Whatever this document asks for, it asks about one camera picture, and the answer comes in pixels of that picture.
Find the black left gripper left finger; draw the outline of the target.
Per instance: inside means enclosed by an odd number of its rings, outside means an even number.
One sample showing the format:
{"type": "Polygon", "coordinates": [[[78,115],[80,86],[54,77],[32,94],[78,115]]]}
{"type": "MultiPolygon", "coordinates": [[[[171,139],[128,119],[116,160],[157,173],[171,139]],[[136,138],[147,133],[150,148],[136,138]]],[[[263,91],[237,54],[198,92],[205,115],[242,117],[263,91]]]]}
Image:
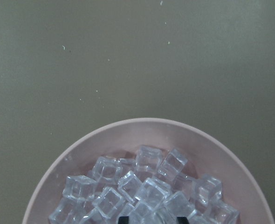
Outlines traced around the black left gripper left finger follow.
{"type": "Polygon", "coordinates": [[[129,216],[120,216],[118,218],[118,224],[129,224],[129,216]]]}

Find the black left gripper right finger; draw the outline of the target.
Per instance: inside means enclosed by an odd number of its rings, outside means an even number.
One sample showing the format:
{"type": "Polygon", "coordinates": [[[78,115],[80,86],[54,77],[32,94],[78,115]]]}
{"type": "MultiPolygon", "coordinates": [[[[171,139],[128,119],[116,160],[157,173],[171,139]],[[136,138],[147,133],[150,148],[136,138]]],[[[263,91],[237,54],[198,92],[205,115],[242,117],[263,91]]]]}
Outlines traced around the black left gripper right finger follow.
{"type": "Polygon", "coordinates": [[[187,217],[177,217],[177,224],[189,224],[187,217]]]}

